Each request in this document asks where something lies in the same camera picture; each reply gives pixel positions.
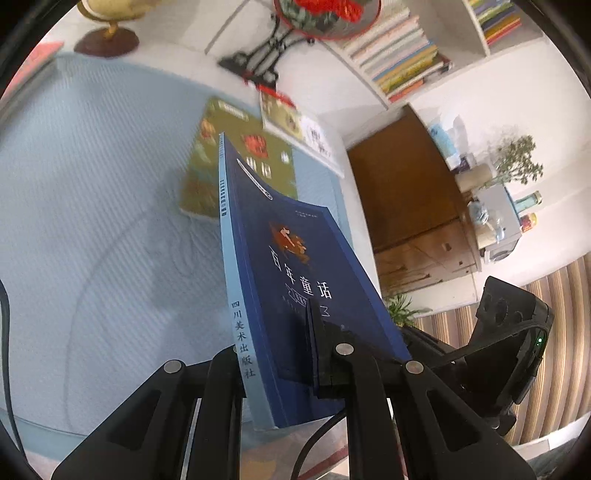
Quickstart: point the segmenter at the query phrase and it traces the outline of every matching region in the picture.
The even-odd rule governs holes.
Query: wooden globe base
[[[138,36],[128,28],[119,27],[111,38],[105,37],[107,28],[88,32],[74,47],[74,51],[93,57],[119,57],[134,51],[139,45]]]

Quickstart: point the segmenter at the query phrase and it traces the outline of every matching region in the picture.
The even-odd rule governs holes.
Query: small plant
[[[527,185],[530,180],[542,178],[544,166],[531,161],[534,149],[535,143],[531,135],[506,140],[503,146],[497,148],[498,159],[493,163],[496,177],[488,181],[485,187],[512,181]]]
[[[410,310],[411,300],[403,293],[397,293],[393,297],[384,300],[390,318],[399,327],[405,325],[414,326],[413,317],[420,313],[427,313],[430,309]]]

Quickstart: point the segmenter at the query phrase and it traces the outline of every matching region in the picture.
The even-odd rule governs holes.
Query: globe
[[[162,0],[87,0],[77,4],[79,12],[90,20],[106,22],[109,27],[88,32],[74,51],[96,57],[118,57],[134,51],[138,36],[119,22],[137,20]]]

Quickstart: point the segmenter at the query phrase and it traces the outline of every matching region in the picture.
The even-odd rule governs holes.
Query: brown wooden cabinet
[[[348,154],[384,296],[480,270],[467,201],[409,106]]]

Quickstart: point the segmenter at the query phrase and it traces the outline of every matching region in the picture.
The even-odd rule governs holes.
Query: white wall
[[[524,285],[591,249],[591,100],[560,52],[546,39],[479,64],[418,94],[412,106],[423,121],[459,115],[470,149],[480,158],[507,134],[531,134],[533,160],[544,165],[536,184],[511,183],[513,198],[540,190],[532,210],[539,224],[505,260],[482,272],[413,292],[415,307],[434,312],[479,301],[489,275]]]
[[[481,158],[504,134],[532,135],[533,160],[544,165],[546,177],[577,161],[591,140],[591,100],[545,38],[419,93],[411,104],[427,122],[436,112],[459,115],[472,151]],[[525,188],[509,185],[514,196]]]

